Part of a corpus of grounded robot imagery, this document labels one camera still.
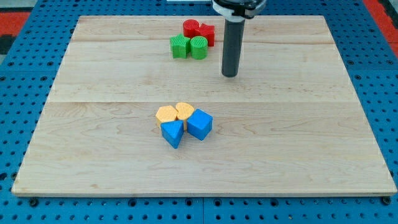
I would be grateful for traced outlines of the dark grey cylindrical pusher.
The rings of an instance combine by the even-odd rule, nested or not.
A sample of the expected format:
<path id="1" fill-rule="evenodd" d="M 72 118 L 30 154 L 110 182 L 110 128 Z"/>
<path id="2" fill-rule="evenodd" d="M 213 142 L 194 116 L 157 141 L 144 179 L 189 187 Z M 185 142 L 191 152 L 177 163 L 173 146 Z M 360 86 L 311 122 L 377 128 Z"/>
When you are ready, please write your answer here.
<path id="1" fill-rule="evenodd" d="M 244 25 L 245 20 L 240 22 L 225 20 L 221 61 L 221 73 L 225 77 L 233 78 L 238 74 Z"/>

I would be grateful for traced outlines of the black white robot end effector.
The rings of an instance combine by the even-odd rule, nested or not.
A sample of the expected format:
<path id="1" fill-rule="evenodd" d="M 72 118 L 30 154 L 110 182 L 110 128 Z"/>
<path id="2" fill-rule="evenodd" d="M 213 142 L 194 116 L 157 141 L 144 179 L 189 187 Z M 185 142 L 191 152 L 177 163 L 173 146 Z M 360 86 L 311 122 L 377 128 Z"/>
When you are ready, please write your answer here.
<path id="1" fill-rule="evenodd" d="M 267 0 L 212 0 L 213 9 L 227 21 L 253 19 L 266 7 Z"/>

